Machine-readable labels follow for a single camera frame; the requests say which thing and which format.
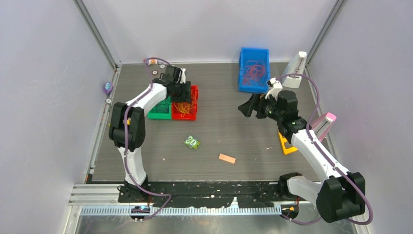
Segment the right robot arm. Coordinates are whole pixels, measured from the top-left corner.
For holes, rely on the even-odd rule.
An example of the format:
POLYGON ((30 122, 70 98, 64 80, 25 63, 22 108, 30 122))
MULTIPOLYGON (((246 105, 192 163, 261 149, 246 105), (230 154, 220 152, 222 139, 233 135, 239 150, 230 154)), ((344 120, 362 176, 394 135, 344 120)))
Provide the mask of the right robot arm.
POLYGON ((307 121, 299 116, 298 100, 292 91, 280 91, 277 97, 252 94, 238 110, 250 117, 270 118, 278 132, 305 157, 319 177, 312 182, 299 173, 280 177, 278 194, 284 200, 299 196, 311 202, 327 223, 349 219, 365 213, 365 179, 361 173, 351 173, 335 160, 316 137, 307 121))

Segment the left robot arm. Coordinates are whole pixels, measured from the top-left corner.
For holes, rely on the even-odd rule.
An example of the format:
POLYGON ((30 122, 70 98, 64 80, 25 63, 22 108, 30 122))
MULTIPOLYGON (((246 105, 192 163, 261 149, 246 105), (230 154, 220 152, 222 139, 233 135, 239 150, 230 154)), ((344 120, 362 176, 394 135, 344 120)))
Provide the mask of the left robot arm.
POLYGON ((125 103, 117 102, 112 108, 109 138, 123 159, 124 186, 131 190, 131 196, 138 202, 145 201, 151 193, 144 185, 147 173, 141 149, 146 138, 145 117, 167 98, 173 102, 191 103, 191 82, 186 80, 185 68, 167 65, 142 93, 125 103))

